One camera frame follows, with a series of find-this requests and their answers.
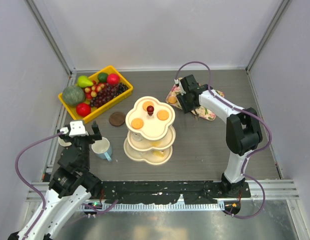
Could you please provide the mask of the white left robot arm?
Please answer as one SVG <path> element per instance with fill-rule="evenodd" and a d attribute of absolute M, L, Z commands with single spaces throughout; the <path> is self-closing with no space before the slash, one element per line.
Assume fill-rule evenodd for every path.
<path fill-rule="evenodd" d="M 59 168 L 45 194 L 26 183 L 42 202 L 26 226 L 10 234 L 9 239 L 53 240 L 86 200 L 101 195 L 101 180 L 90 172 L 90 145 L 101 140 L 102 135 L 96 122 L 92 130 L 92 134 L 88 133 L 82 120 L 73 120 L 57 131 L 56 135 L 70 145 L 61 152 Z"/>

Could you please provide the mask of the yellow dome cake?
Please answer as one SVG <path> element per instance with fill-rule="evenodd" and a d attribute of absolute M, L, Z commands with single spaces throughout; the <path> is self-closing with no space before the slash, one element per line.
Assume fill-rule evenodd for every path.
<path fill-rule="evenodd" d="M 160 141 L 160 140 L 158 140 L 158 141 L 152 141 L 152 142 L 150 142 L 150 144 L 151 144 L 151 146 L 153 146 L 153 147 L 158 147 L 158 146 L 161 144 L 161 141 Z"/>

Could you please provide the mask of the yellow swiss roll cake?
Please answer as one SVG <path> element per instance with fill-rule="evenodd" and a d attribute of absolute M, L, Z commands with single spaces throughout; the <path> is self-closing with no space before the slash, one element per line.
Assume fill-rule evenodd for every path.
<path fill-rule="evenodd" d="M 159 158 L 163 158 L 165 157 L 165 151 L 162 150 L 162 151 L 159 151 L 159 150 L 153 150 L 152 151 L 152 154 L 156 157 L 159 157 Z"/>

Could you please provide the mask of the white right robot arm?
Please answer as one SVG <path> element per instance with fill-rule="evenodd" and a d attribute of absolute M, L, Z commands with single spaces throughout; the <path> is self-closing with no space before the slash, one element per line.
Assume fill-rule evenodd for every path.
<path fill-rule="evenodd" d="M 175 79 L 174 83 L 180 89 L 177 99 L 184 113 L 205 107 L 226 124 L 225 140 L 230 155 L 227 168 L 221 176 L 220 191 L 224 196 L 234 196 L 244 184 L 249 155 L 262 141 L 255 109 L 232 104 L 207 84 L 200 85 L 192 74 Z"/>

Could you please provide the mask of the cream three-tier cake stand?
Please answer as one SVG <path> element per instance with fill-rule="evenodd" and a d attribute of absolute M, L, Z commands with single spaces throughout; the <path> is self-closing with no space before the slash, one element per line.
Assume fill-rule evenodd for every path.
<path fill-rule="evenodd" d="M 143 110 L 143 102 L 152 101 L 154 106 L 148 106 L 147 111 Z M 157 113 L 159 110 L 169 112 L 167 120 L 159 120 Z M 133 129 L 131 121 L 141 118 L 144 125 L 141 129 Z M 160 102 L 152 96 L 139 98 L 133 108 L 127 113 L 125 123 L 128 129 L 127 137 L 124 141 L 124 152 L 128 158 L 136 162 L 146 162 L 150 165 L 159 166 L 166 163 L 172 156 L 173 143 L 176 139 L 176 131 L 173 127 L 175 121 L 175 111 L 167 103 Z M 143 139 L 135 141 L 133 133 L 140 134 Z M 150 142 L 161 141 L 157 147 L 151 146 Z M 165 151 L 165 157 L 156 157 L 152 151 Z"/>

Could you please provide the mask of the metal serving tongs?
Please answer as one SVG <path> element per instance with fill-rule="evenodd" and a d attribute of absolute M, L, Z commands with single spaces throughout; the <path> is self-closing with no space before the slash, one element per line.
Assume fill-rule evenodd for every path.
<path fill-rule="evenodd" d="M 198 114 L 198 112 L 196 111 L 196 109 L 193 109 L 193 110 L 192 110 L 192 113 L 194 114 L 194 118 L 198 121 L 198 120 L 199 120 L 199 114 Z"/>

